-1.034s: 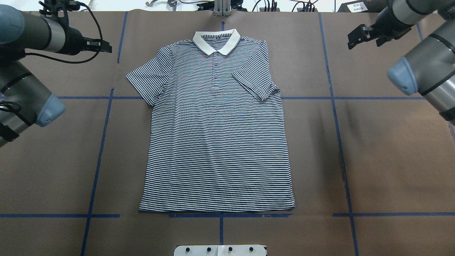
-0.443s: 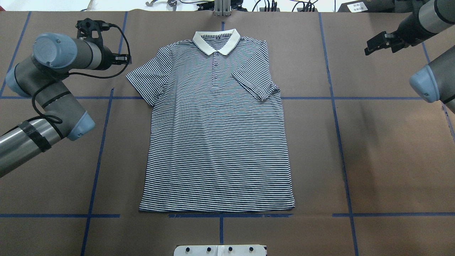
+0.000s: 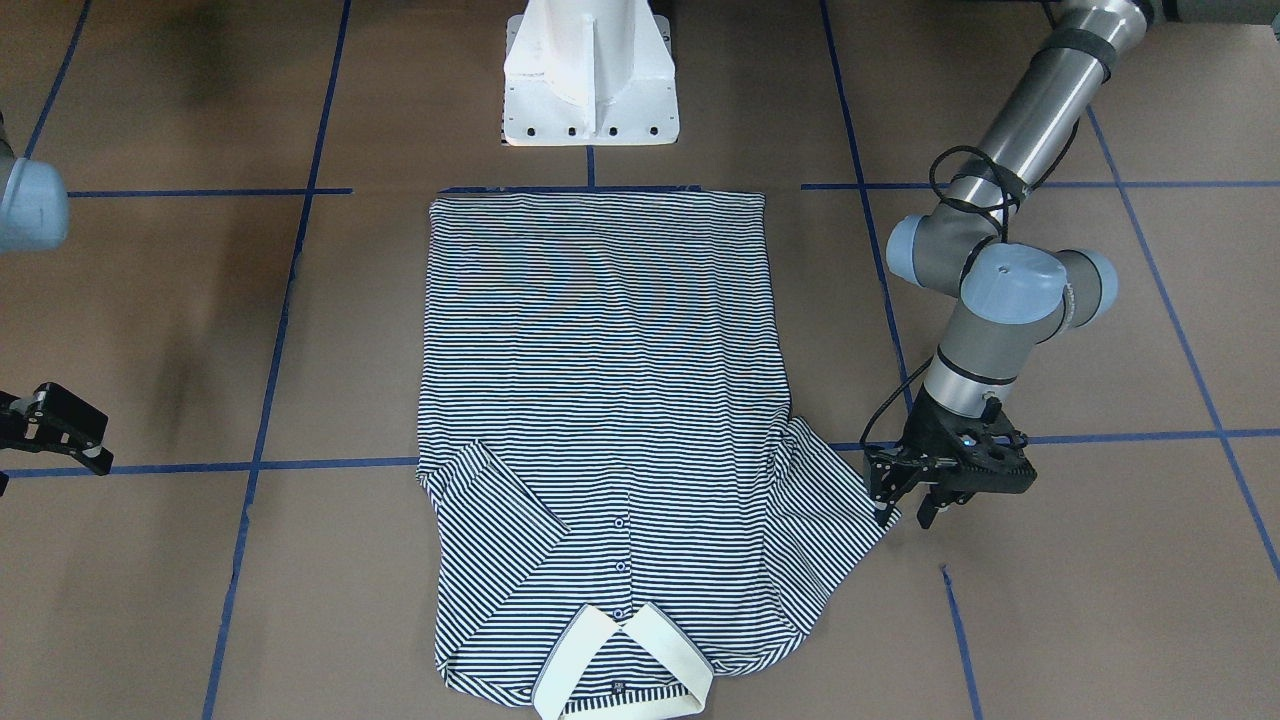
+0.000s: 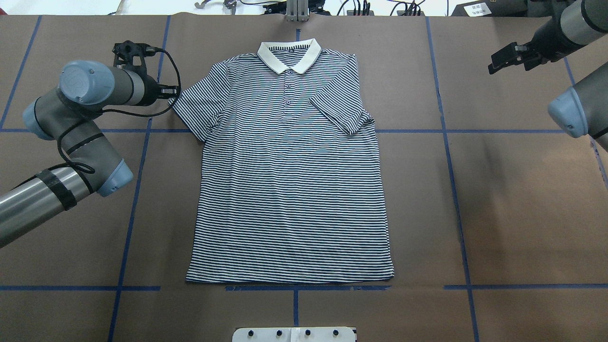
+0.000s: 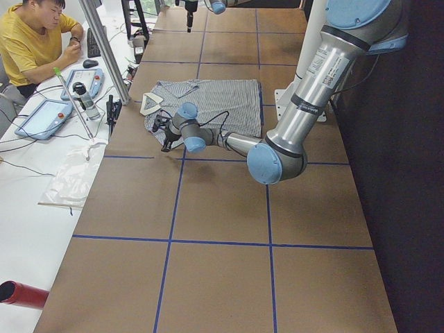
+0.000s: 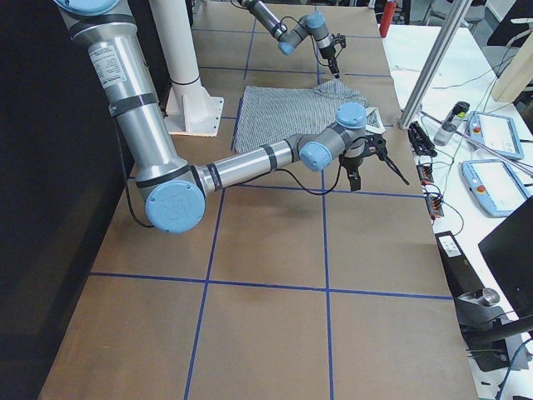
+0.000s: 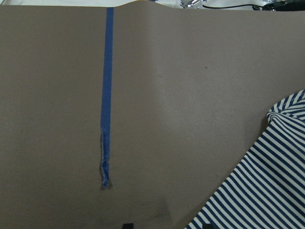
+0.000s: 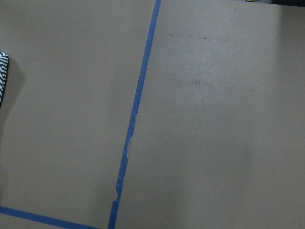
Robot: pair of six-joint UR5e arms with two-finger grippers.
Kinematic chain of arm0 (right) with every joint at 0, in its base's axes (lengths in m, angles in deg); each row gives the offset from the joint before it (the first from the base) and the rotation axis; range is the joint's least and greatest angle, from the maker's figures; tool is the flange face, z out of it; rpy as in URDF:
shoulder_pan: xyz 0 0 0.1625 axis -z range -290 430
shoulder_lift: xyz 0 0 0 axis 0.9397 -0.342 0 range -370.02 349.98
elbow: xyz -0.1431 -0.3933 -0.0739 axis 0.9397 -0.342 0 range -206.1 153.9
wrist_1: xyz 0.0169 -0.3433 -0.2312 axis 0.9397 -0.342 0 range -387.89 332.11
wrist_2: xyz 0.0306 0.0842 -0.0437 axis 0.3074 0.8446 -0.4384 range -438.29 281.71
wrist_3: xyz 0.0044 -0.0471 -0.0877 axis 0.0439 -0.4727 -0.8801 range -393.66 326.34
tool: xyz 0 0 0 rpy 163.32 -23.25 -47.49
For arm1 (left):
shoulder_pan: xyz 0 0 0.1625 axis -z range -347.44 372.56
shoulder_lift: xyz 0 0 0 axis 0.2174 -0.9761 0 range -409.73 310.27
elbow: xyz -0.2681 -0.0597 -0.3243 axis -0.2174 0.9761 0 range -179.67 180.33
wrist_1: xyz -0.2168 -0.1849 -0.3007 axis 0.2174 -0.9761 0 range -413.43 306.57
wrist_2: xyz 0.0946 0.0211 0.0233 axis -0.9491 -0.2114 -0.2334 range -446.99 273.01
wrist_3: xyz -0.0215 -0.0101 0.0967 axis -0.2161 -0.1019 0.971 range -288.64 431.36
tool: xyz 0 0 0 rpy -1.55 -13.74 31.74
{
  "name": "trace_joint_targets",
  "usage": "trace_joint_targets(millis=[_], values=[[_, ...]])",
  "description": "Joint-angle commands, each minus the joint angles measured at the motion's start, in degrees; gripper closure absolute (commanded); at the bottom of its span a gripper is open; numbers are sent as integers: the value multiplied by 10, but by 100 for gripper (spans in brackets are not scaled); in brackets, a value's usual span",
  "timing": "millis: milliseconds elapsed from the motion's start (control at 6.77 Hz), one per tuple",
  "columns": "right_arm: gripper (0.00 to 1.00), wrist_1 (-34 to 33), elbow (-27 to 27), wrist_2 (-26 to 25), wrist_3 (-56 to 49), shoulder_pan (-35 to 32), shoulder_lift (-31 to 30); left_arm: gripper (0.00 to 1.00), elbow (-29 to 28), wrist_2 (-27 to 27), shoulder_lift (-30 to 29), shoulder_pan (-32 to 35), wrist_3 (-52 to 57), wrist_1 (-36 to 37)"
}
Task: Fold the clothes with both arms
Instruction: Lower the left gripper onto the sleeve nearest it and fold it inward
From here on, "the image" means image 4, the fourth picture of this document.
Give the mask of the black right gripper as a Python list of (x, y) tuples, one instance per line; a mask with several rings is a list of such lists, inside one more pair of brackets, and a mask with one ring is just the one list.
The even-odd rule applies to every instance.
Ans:
[(492, 54), (488, 72), (494, 75), (504, 68), (517, 65), (523, 65), (525, 71), (530, 71), (549, 62), (551, 60), (532, 42), (522, 45), (512, 42)]

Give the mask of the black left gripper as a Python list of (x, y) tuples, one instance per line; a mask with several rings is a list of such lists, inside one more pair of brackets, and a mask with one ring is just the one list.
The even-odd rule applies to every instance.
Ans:
[(145, 43), (124, 41), (115, 43), (113, 47), (113, 67), (135, 72), (139, 76), (147, 76), (146, 57), (153, 57), (158, 48)]

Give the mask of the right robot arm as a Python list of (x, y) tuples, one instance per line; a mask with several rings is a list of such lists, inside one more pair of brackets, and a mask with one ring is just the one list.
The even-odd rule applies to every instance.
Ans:
[(491, 56), (489, 74), (509, 66), (526, 71), (549, 62), (569, 60), (576, 77), (573, 85), (549, 103), (549, 116), (572, 138), (589, 136), (608, 147), (607, 52), (608, 3), (576, 0), (558, 11), (527, 43), (509, 43)]

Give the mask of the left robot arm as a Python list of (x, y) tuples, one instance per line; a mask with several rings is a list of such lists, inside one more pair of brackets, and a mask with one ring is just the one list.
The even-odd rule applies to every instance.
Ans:
[(74, 60), (54, 89), (22, 115), (29, 132), (55, 142), (62, 163), (43, 169), (1, 197), (1, 246), (7, 246), (93, 193), (107, 197), (134, 178), (124, 158), (95, 123), (112, 105), (148, 106), (161, 96), (145, 58), (161, 48), (125, 41), (114, 64)]

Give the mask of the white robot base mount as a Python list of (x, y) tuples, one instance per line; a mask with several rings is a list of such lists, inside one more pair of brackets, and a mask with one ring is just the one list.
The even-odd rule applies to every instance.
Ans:
[(330, 327), (258, 327), (239, 328), (233, 342), (356, 342), (356, 329)]

